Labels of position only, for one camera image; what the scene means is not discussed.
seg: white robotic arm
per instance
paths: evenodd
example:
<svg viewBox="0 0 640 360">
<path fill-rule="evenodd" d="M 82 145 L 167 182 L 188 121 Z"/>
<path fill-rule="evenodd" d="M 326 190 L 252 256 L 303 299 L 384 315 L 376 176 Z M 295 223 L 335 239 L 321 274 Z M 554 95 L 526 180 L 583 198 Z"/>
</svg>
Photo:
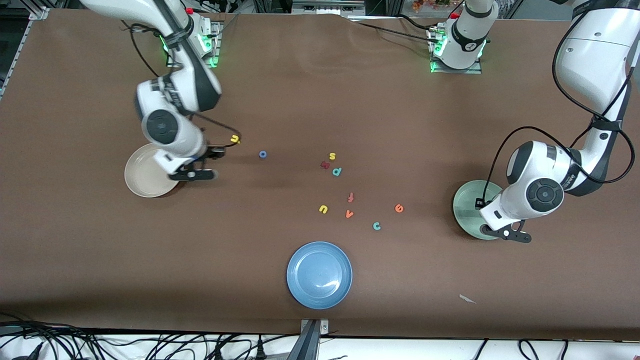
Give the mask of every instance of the white robotic arm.
<svg viewBox="0 0 640 360">
<path fill-rule="evenodd" d="M 195 170 L 192 163 L 219 158 L 224 148 L 209 147 L 188 115 L 213 109 L 220 83 L 202 61 L 195 45 L 199 15 L 189 15 L 179 0 L 81 0 L 89 9 L 117 19 L 150 24 L 162 34 L 178 71 L 138 85 L 135 106 L 142 130 L 161 150 L 154 156 L 173 180 L 213 179 L 212 170 Z"/>
<path fill-rule="evenodd" d="M 631 94 L 627 56 L 640 32 L 637 5 L 621 0 L 620 7 L 609 6 L 599 0 L 576 4 L 572 27 L 559 45 L 554 64 L 560 83 L 582 94 L 603 117 L 593 117 L 584 147 L 568 149 L 572 156 L 542 142 L 520 146 L 508 163 L 509 186 L 480 209 L 487 224 L 482 233 L 528 242 L 531 237 L 513 230 L 513 223 L 548 215 L 561 205 L 565 192 L 583 196 L 601 187 Z"/>
<path fill-rule="evenodd" d="M 433 54 L 452 69 L 471 67 L 481 55 L 498 12 L 494 0 L 466 0 L 460 17 L 439 24 L 445 31 Z"/>
</svg>

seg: green plate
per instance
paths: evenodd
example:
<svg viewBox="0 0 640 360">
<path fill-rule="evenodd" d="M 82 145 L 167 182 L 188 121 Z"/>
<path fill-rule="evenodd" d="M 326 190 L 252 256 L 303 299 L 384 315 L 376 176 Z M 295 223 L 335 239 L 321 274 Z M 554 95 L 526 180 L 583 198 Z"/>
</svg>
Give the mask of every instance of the green plate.
<svg viewBox="0 0 640 360">
<path fill-rule="evenodd" d="M 453 215 L 458 224 L 469 235 L 481 240 L 494 240 L 493 236 L 488 236 L 480 232 L 480 227 L 485 224 L 480 216 L 480 211 L 476 210 L 476 199 L 482 197 L 485 180 L 473 180 L 464 184 L 453 197 Z M 502 188 L 489 182 L 486 189 L 486 199 L 491 200 L 502 191 Z"/>
</svg>

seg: metal frame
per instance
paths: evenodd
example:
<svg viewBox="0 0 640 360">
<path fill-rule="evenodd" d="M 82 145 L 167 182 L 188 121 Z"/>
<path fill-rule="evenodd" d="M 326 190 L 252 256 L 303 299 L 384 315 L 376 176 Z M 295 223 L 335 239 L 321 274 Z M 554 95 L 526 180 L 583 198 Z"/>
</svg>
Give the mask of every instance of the metal frame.
<svg viewBox="0 0 640 360">
<path fill-rule="evenodd" d="M 9 71 L 6 73 L 6 79 L 4 79 L 4 83 L 2 84 L 2 89 L 0 89 L 0 100 L 4 95 L 4 90 L 6 89 L 7 84 L 9 83 L 9 79 L 11 78 L 11 74 L 13 74 L 13 69 L 15 68 L 15 64 L 18 62 L 18 56 L 22 52 L 22 47 L 24 43 L 27 41 L 27 35 L 29 35 L 29 31 L 31 31 L 31 26 L 33 25 L 34 20 L 29 20 L 29 24 L 27 24 L 27 28 L 24 30 L 24 35 L 20 40 L 20 45 L 18 45 L 18 50 L 15 52 L 15 56 L 13 57 L 13 61 L 11 62 L 11 67 L 9 67 Z"/>
<path fill-rule="evenodd" d="M 31 13 L 29 20 L 44 20 L 50 8 L 64 8 L 68 0 L 20 0 L 20 2 Z"/>
<path fill-rule="evenodd" d="M 516 12 L 518 11 L 518 9 L 520 8 L 520 5 L 522 5 L 522 3 L 524 3 L 524 0 L 515 0 L 513 2 L 513 5 L 511 5 L 511 8 L 509 9 L 507 15 L 504 16 L 505 19 L 513 19 L 513 16 L 516 14 Z"/>
<path fill-rule="evenodd" d="M 287 360 L 316 360 L 320 347 L 320 332 L 322 320 L 303 320 L 303 330 L 293 345 Z"/>
</svg>

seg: blue plate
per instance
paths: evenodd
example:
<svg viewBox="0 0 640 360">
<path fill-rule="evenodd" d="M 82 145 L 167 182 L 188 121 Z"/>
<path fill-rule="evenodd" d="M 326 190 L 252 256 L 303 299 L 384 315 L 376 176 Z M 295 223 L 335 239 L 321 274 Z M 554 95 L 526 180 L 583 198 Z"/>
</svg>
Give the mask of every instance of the blue plate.
<svg viewBox="0 0 640 360">
<path fill-rule="evenodd" d="M 287 284 L 291 295 L 306 307 L 324 310 L 349 293 L 353 272 L 347 255 L 325 241 L 302 246 L 289 261 Z"/>
</svg>

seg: small paper scrap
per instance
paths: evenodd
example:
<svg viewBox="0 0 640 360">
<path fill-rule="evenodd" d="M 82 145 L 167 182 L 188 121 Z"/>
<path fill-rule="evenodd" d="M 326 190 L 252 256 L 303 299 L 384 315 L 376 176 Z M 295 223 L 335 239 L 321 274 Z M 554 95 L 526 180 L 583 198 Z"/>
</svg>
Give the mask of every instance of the small paper scrap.
<svg viewBox="0 0 640 360">
<path fill-rule="evenodd" d="M 475 301 L 471 300 L 470 298 L 468 298 L 468 297 L 466 297 L 466 296 L 464 296 L 464 295 L 462 295 L 462 294 L 460 294 L 460 298 L 461 298 L 462 300 L 466 301 L 466 302 L 473 302 L 474 304 L 477 304 L 477 302 L 475 302 Z"/>
</svg>

